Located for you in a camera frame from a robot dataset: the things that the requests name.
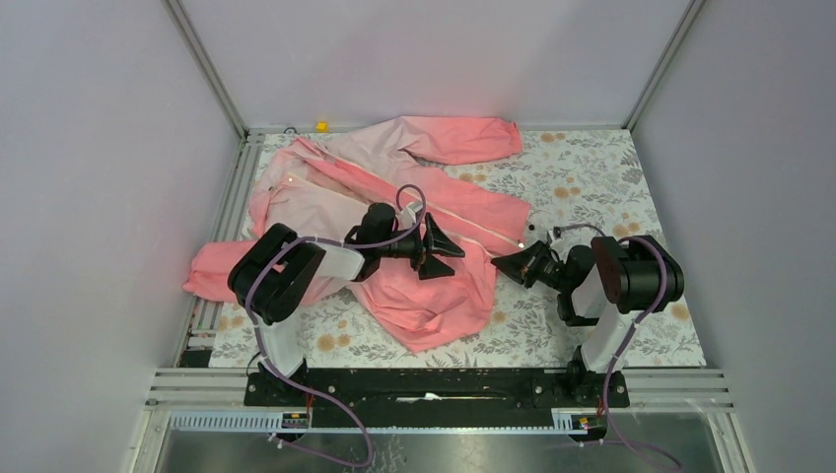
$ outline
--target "white wall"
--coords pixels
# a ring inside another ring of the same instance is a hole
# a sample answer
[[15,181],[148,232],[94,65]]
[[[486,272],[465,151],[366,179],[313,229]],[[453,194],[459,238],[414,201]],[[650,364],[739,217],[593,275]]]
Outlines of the white wall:
[[628,116],[688,0],[184,0],[244,121]]
[[117,471],[235,146],[161,2],[0,3],[0,470]]
[[708,2],[635,139],[758,471],[832,471],[836,3]]

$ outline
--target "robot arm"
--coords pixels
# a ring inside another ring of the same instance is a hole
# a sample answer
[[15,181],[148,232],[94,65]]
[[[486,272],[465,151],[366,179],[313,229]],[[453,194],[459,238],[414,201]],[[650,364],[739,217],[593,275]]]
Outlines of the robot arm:
[[[422,203],[410,204],[398,221],[391,206],[372,204],[344,241],[299,238],[287,226],[276,224],[239,261],[230,273],[229,287],[239,304],[251,310],[259,348],[280,373],[290,376],[305,360],[297,340],[300,320],[294,312],[314,277],[365,281],[378,270],[381,258],[409,259],[421,280],[454,274],[436,256],[461,258],[464,251],[422,209]],[[421,217],[423,237],[416,225]],[[399,230],[400,224],[407,230]]]
[[[559,236],[559,229],[550,240]],[[574,246],[566,261],[543,241],[524,251],[494,258],[504,274],[530,288],[536,281],[558,292],[558,315],[569,326],[594,326],[592,336],[580,347],[574,363],[585,371],[604,373],[624,341],[636,317],[653,306],[660,292],[662,274],[653,253],[662,256],[666,287],[654,312],[677,301],[684,291],[679,264],[652,236],[636,236],[622,245],[611,236],[592,239],[590,246]],[[623,366],[619,359],[615,370]]]

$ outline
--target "pink garment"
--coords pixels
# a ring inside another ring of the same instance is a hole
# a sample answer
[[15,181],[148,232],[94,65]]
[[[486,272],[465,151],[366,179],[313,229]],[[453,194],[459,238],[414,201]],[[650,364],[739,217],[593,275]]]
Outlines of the pink garment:
[[[491,254],[519,250],[530,205],[421,166],[413,156],[455,165],[505,158],[522,148],[517,127],[496,118],[401,117],[322,143],[299,138],[276,153],[253,190],[254,232],[260,237],[281,222],[299,235],[343,240],[369,202],[394,205],[398,187],[418,185],[439,226],[465,251],[461,259],[443,258],[455,275],[419,282],[406,261],[385,259],[363,283],[317,278],[303,304],[347,286],[408,348],[437,347],[487,322],[496,283]],[[410,190],[401,196],[402,205],[413,200],[418,196]],[[183,288],[210,301],[233,302],[226,279],[252,244],[207,244]]]

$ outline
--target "floral pattern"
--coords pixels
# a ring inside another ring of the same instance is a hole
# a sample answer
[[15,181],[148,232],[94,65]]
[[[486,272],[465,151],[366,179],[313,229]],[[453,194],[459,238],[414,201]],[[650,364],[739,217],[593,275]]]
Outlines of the floral pattern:
[[[330,135],[307,135],[315,140]],[[267,135],[256,170],[258,179],[276,150],[293,135]],[[523,151],[508,159],[465,166],[422,164],[486,189],[531,203],[526,243],[544,239],[547,229],[591,223],[615,237],[651,235],[665,245],[659,217],[630,134],[620,130],[522,133]],[[246,216],[241,238],[253,238]],[[589,243],[589,230],[565,232],[556,245],[568,250]],[[531,289],[500,275],[489,323],[479,333],[445,346],[413,353],[386,332],[342,290],[315,306],[300,307],[300,344],[311,367],[471,368],[558,367],[589,336],[589,328],[567,327],[557,316],[555,292]],[[632,367],[704,366],[705,358],[684,298],[642,324],[625,354]],[[256,352],[252,325],[237,304],[225,304],[210,361],[214,368],[244,367]]]

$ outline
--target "black mounting base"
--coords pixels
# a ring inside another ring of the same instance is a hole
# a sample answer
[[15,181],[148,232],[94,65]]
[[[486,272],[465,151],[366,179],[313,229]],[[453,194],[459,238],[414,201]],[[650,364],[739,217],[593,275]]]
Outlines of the black mounting base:
[[[552,427],[552,408],[597,409],[603,384],[602,375],[579,376],[573,369],[306,370],[302,367],[293,380],[330,393],[349,405],[367,427],[380,428]],[[428,393],[445,400],[425,400]],[[611,407],[630,405],[620,372],[610,382],[609,404]],[[244,405],[305,406],[305,394],[285,385],[259,365],[259,371],[248,377]],[[318,400],[313,408],[313,427],[354,427],[351,419],[329,402]]]

